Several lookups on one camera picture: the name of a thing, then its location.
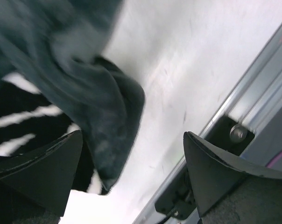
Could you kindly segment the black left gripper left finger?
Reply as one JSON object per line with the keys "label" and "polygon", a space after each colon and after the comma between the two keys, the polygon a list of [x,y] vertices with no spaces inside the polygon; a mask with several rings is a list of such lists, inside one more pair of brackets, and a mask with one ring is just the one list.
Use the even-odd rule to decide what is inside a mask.
{"label": "black left gripper left finger", "polygon": [[57,224],[64,216],[82,150],[74,131],[0,161],[0,224]]}

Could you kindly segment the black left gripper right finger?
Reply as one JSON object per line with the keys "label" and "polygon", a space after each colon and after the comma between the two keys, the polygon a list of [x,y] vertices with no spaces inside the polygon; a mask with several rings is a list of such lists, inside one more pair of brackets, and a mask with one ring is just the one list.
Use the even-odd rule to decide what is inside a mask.
{"label": "black left gripper right finger", "polygon": [[202,224],[282,224],[282,171],[256,165],[192,132],[183,147]]}

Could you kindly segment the grey zebra pillowcase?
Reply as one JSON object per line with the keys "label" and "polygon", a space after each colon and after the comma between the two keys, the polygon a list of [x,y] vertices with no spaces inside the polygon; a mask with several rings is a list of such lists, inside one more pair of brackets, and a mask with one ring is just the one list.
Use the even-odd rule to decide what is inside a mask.
{"label": "grey zebra pillowcase", "polygon": [[0,78],[20,72],[82,130],[106,191],[139,130],[143,88],[101,56],[121,0],[0,0]]}

